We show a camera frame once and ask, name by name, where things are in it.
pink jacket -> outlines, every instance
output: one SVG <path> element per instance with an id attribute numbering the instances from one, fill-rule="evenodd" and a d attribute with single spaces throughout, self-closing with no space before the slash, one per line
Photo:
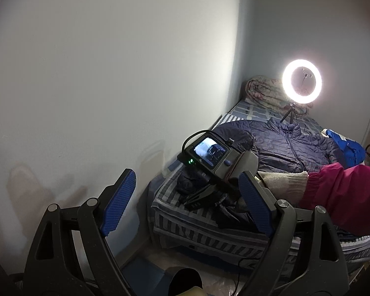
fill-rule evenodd
<path id="1" fill-rule="evenodd" d="M 339 163 L 309 174 L 299 207 L 322 205 L 334 224 L 358 236 L 370 235 L 370 167 L 344 170 Z"/>

mattress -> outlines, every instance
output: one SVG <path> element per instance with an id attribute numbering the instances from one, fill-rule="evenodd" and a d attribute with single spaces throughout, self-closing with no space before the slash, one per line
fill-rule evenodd
<path id="1" fill-rule="evenodd" d="M 240 101 L 217 125 L 242 119 L 267 121 L 272 116 L 279 117 L 279 114 Z M 315 134 L 322 131 L 322 127 L 313 119 L 302 117 L 301 123 L 305 133 Z M 243 230 L 219 229 L 212 218 L 212 208 L 194 211 L 184 208 L 179 202 L 180 194 L 175 190 L 177 178 L 183 168 L 182 163 L 174 161 L 150 183 L 148 219 L 154 243 L 167 247 L 167 241 L 175 242 L 218 256 L 233 264 L 237 264 L 243 257 L 260 258 L 267 245 L 265 235 Z M 293 268 L 299 244 L 300 239 L 294 237 L 284 272 L 290 273 Z M 370 260 L 370 236 L 343 241 L 341 247 L 347 262 Z M 244 266 L 253 268 L 257 261 L 245 263 Z"/>

blue rubber grip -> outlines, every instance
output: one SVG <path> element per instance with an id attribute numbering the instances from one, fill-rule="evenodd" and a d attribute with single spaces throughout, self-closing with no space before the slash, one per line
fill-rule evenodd
<path id="1" fill-rule="evenodd" d="M 238 178 L 238 188 L 258 231 L 264 233 L 267 237 L 271 237 L 275 232 L 271 225 L 271 211 L 254 184 L 244 173 L 241 173 Z"/>
<path id="2" fill-rule="evenodd" d="M 118 226 L 135 188 L 136 173 L 132 170 L 113 195 L 107 208 L 105 208 L 103 223 L 100 226 L 100 231 L 105 237 Z"/>

white wall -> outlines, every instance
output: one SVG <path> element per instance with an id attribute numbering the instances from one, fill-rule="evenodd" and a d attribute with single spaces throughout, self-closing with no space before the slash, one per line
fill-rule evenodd
<path id="1" fill-rule="evenodd" d="M 109 244 L 117 253 L 134 238 L 147 183 L 236 100 L 238 14 L 239 0 L 0 1 L 0 262 L 9 273 L 24 269 L 49 203 L 98 196 L 126 167 L 137 190 Z"/>
<path id="2" fill-rule="evenodd" d="M 308 59 L 323 78 L 311 116 L 362 141 L 370 118 L 370 0 L 255 0 L 246 74 Z"/>
<path id="3" fill-rule="evenodd" d="M 226 108 L 232 108 L 243 94 L 243 82 L 248 78 L 248 60 L 252 49 L 253 12 L 255 0 L 240 0 L 236 52 Z"/>

navy puffer jacket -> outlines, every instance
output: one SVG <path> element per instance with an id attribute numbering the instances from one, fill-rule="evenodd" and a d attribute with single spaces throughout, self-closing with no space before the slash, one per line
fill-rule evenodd
<path id="1" fill-rule="evenodd" d="M 324 165 L 339 162 L 346 168 L 343 152 L 336 142 L 320 134 L 302 134 L 298 124 L 239 120 L 214 129 L 223 138 L 232 138 L 241 151 L 252 150 L 259 157 L 260 171 L 319 172 Z"/>

